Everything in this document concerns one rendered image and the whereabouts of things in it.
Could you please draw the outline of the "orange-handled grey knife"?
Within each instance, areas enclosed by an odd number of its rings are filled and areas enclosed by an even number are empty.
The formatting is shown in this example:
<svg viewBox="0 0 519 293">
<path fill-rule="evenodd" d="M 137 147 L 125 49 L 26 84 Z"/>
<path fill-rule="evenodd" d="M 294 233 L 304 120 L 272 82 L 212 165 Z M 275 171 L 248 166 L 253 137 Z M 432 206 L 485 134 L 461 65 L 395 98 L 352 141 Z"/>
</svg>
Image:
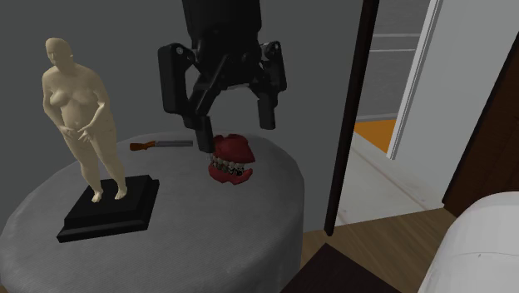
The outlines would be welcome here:
<svg viewBox="0 0 519 293">
<path fill-rule="evenodd" d="M 152 147 L 192 147 L 192 140 L 169 140 L 169 141 L 150 141 L 146 143 L 133 142 L 129 145 L 131 151 L 144 151 Z"/>
</svg>

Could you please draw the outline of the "white door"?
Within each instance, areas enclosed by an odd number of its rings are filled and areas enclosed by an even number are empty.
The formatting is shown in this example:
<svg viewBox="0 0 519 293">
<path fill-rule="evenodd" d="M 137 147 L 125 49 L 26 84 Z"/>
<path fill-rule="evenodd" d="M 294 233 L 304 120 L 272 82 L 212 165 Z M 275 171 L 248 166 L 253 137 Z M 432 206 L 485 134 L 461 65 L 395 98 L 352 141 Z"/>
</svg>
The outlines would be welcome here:
<svg viewBox="0 0 519 293">
<path fill-rule="evenodd" d="M 430 0 L 387 157 L 423 209 L 442 198 L 519 33 L 519 0 Z"/>
</svg>

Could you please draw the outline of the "dark door frame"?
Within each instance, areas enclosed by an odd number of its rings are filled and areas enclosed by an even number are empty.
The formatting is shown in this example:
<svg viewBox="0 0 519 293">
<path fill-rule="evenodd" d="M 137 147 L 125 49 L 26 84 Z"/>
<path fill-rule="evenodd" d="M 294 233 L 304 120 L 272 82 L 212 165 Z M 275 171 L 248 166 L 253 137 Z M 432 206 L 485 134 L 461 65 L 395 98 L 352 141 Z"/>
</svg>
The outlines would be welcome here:
<svg viewBox="0 0 519 293">
<path fill-rule="evenodd" d="M 373 40 L 379 3 L 380 0 L 363 0 L 348 80 L 348 90 L 344 104 L 327 213 L 324 222 L 324 231 L 327 236 L 333 235 L 335 222 L 339 213 L 340 197 L 344 185 L 348 156 L 353 139 L 354 125 L 358 114 L 358 105 L 361 99 L 364 76 L 368 65 L 368 55 Z"/>
</svg>

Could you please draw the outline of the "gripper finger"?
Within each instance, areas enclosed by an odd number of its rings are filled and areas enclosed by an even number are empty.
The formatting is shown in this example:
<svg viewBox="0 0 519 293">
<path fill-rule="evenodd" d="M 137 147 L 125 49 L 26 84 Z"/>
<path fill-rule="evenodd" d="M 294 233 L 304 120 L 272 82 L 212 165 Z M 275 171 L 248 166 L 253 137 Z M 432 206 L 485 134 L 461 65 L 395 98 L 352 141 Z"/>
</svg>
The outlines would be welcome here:
<svg viewBox="0 0 519 293">
<path fill-rule="evenodd" d="M 278 106 L 278 95 L 287 89 L 284 59 L 278 41 L 260 45 L 259 63 L 249 89 L 256 95 L 259 126 L 265 130 L 275 129 L 274 109 Z"/>
<path fill-rule="evenodd" d="M 185 127 L 195 131 L 199 150 L 215 151 L 209 111 L 221 93 L 225 67 L 230 64 L 228 54 L 198 62 L 195 52 L 172 43 L 157 51 L 164 111 L 182 116 Z M 190 67 L 200 73 L 191 95 L 187 94 L 185 75 Z"/>
</svg>

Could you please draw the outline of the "grey round ottoman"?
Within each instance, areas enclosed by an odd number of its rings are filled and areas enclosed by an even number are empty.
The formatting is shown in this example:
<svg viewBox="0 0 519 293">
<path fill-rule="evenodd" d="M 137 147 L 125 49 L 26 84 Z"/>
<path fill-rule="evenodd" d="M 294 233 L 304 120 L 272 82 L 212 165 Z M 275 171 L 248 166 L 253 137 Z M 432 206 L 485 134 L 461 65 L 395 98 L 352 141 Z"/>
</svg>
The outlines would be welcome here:
<svg viewBox="0 0 519 293">
<path fill-rule="evenodd" d="M 299 270 L 304 179 L 273 142 L 249 136 L 251 178 L 220 183 L 192 147 L 117 152 L 129 175 L 160 186 L 144 231 L 61 243 L 86 189 L 77 163 L 32 191 L 0 234 L 8 293 L 279 293 Z"/>
</svg>

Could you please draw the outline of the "dark brown wooden cabinet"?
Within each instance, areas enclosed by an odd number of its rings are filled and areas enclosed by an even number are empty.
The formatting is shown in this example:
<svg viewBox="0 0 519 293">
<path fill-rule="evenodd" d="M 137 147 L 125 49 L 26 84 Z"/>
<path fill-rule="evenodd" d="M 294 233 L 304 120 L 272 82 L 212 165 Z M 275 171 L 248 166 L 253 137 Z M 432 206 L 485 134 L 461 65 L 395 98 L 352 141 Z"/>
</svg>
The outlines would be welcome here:
<svg viewBox="0 0 519 293">
<path fill-rule="evenodd" d="M 519 191 L 519 33 L 442 199 L 460 216 L 483 197 Z"/>
</svg>

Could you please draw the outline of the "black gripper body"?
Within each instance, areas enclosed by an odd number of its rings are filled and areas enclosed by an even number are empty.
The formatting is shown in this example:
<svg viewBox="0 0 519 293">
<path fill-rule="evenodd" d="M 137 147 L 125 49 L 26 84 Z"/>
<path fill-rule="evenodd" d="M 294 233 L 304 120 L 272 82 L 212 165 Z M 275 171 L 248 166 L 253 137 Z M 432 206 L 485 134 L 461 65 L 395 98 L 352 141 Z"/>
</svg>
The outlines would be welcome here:
<svg viewBox="0 0 519 293">
<path fill-rule="evenodd" d="M 207 87 L 223 59 L 230 61 L 221 74 L 224 85 L 261 84 L 260 0 L 181 0 L 195 67 L 194 87 Z"/>
</svg>

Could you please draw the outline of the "red denture model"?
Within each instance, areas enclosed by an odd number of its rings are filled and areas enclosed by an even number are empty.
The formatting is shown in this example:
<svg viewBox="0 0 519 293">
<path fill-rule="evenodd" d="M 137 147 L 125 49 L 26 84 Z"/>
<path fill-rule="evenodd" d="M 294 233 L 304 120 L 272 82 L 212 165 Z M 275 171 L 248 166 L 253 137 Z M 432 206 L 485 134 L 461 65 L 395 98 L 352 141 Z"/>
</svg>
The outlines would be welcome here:
<svg viewBox="0 0 519 293">
<path fill-rule="evenodd" d="M 253 169 L 246 169 L 245 165 L 255 162 L 248 140 L 238 134 L 226 137 L 217 135 L 213 143 L 215 151 L 208 166 L 210 177 L 220 183 L 230 182 L 233 185 L 248 181 Z"/>
</svg>

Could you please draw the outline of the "beige nude figure, black base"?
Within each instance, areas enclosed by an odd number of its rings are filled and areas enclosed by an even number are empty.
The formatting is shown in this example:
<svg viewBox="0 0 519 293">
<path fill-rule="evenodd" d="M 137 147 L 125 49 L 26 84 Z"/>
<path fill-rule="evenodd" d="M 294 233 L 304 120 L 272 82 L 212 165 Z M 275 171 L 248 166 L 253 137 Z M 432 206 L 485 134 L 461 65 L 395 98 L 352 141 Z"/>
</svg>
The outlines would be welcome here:
<svg viewBox="0 0 519 293">
<path fill-rule="evenodd" d="M 125 175 L 110 100 L 99 75 L 74 61 L 67 41 L 51 37 L 45 47 L 52 67 L 42 75 L 42 106 L 88 185 L 65 217 L 58 241 L 146 230 L 159 182 L 148 175 Z"/>
</svg>

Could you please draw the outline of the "white sofa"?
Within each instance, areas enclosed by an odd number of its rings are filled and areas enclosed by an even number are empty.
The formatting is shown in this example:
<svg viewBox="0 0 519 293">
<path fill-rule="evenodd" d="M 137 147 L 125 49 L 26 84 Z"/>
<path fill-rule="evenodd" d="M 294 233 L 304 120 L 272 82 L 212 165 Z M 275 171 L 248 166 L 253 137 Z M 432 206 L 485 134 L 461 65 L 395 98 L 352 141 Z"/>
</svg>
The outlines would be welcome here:
<svg viewBox="0 0 519 293">
<path fill-rule="evenodd" d="M 451 224 L 418 293 L 519 293 L 519 191 L 483 197 Z"/>
</svg>

